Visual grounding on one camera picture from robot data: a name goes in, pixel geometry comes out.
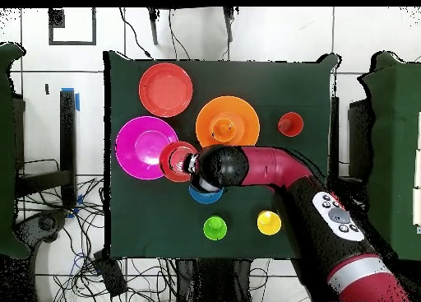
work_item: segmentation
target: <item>orange cup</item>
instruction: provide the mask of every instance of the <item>orange cup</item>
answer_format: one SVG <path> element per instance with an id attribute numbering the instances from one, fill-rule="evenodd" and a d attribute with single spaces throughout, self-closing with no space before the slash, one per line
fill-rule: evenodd
<path id="1" fill-rule="evenodd" d="M 217 119 L 212 125 L 212 136 L 219 142 L 230 142 L 236 131 L 234 122 L 228 118 Z"/>

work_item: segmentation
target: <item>power strip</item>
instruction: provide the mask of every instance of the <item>power strip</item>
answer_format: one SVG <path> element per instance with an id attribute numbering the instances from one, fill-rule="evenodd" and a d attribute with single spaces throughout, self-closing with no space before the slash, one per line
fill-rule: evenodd
<path id="1" fill-rule="evenodd" d="M 119 296 L 127 291 L 127 283 L 117 260 L 103 256 L 102 250 L 94 253 L 92 264 L 99 276 L 104 278 L 104 284 L 111 297 Z"/>

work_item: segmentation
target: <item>green cup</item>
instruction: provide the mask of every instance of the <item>green cup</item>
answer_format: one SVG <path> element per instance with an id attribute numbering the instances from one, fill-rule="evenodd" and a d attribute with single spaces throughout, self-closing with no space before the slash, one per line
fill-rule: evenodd
<path id="1" fill-rule="evenodd" d="M 223 239 L 227 233 L 227 224 L 219 216 L 211 216 L 203 225 L 203 232 L 210 240 Z"/>

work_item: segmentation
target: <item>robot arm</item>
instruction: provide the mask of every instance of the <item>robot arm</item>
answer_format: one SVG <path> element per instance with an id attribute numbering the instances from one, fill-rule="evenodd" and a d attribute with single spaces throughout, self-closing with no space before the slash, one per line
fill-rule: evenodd
<path id="1" fill-rule="evenodd" d="M 313 261 L 340 302 L 409 302 L 349 213 L 287 151 L 257 146 L 210 146 L 190 155 L 192 186 L 216 192 L 228 186 L 270 185 L 292 205 L 290 222 L 300 255 Z"/>

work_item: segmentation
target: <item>pink plate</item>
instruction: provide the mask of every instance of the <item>pink plate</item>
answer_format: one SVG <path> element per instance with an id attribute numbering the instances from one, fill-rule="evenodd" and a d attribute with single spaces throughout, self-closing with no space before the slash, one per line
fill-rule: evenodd
<path id="1" fill-rule="evenodd" d="M 115 141 L 115 155 L 123 170 L 142 180 L 164 176 L 160 154 L 171 142 L 178 140 L 175 131 L 162 119 L 142 116 L 128 121 Z"/>

